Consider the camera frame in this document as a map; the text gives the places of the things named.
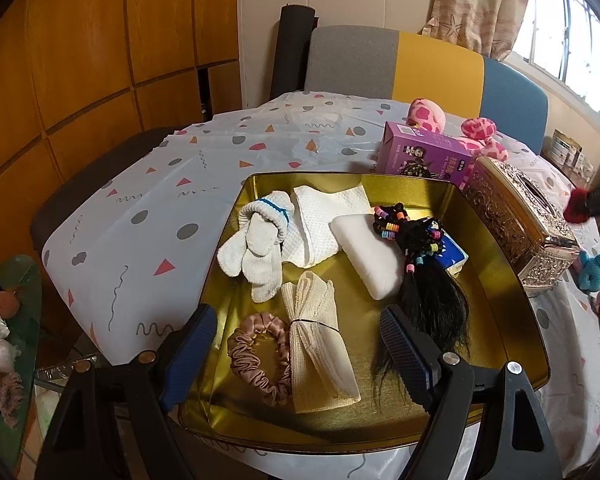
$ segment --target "white glove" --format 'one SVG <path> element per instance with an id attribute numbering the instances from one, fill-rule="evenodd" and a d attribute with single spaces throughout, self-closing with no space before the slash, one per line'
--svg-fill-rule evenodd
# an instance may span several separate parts
<path id="1" fill-rule="evenodd" d="M 222 271 L 228 276 L 242 271 L 253 285 L 251 299 L 255 303 L 270 300 L 282 286 L 280 244 L 293 212 L 294 206 L 284 191 L 249 202 L 238 213 L 240 230 L 218 250 Z"/>

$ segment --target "metal screw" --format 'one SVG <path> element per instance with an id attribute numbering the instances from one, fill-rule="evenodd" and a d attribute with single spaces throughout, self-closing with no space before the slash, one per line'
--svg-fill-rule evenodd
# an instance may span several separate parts
<path id="1" fill-rule="evenodd" d="M 509 361 L 507 363 L 507 368 L 509 369 L 509 372 L 511 372 L 512 374 L 518 375 L 519 373 L 522 372 L 522 366 L 520 366 L 520 363 L 517 363 L 515 361 Z"/>
<path id="2" fill-rule="evenodd" d="M 442 355 L 442 360 L 446 364 L 452 365 L 452 366 L 456 366 L 460 362 L 460 358 L 458 357 L 458 355 L 454 354 L 453 352 L 445 352 Z"/>
<path id="3" fill-rule="evenodd" d="M 85 373 L 89 368 L 91 368 L 91 362 L 87 360 L 78 361 L 74 364 L 74 370 L 79 374 Z"/>
<path id="4" fill-rule="evenodd" d="M 143 365 L 153 363 L 155 361 L 155 352 L 152 350 L 145 350 L 144 352 L 140 352 L 138 356 L 138 361 L 140 361 Z"/>

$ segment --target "blue plush toy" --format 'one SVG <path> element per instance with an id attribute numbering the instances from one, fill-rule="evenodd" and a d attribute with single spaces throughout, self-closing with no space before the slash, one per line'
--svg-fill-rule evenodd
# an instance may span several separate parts
<path id="1" fill-rule="evenodd" d="M 580 251 L 575 269 L 576 285 L 582 292 L 600 290 L 600 254 L 591 258 L 587 251 Z"/>

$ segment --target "pink triangle pattern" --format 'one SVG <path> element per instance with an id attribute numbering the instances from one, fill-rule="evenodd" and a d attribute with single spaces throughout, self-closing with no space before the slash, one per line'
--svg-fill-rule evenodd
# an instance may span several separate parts
<path id="1" fill-rule="evenodd" d="M 167 259 L 163 260 L 162 263 L 155 269 L 154 276 L 160 276 L 165 272 L 175 269 L 175 266 Z"/>

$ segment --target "curtain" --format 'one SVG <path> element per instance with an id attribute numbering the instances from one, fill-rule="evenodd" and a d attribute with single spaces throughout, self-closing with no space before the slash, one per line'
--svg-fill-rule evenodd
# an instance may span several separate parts
<path id="1" fill-rule="evenodd" d="M 423 36 L 505 59 L 522 25 L 528 0 L 434 0 Z"/>

